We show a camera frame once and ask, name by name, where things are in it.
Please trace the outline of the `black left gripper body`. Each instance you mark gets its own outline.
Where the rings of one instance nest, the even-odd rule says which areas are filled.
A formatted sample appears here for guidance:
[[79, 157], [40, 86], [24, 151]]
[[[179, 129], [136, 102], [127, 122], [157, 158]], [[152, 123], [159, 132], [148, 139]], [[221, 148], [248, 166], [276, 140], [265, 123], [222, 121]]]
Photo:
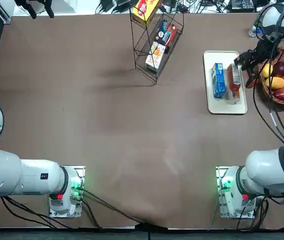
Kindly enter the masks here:
[[28, 8], [31, 3], [40, 3], [44, 7], [51, 7], [52, 0], [15, 0], [15, 4], [23, 8]]

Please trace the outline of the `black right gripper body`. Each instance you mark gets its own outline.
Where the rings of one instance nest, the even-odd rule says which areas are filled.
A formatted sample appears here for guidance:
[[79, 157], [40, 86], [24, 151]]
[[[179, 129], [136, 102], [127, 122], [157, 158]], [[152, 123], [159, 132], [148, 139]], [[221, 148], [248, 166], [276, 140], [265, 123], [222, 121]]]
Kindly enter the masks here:
[[278, 56], [279, 51], [277, 50], [277, 47], [273, 49], [274, 46], [275, 42], [270, 41], [267, 37], [260, 39], [255, 48], [257, 61], [263, 62], [270, 57], [275, 59]]

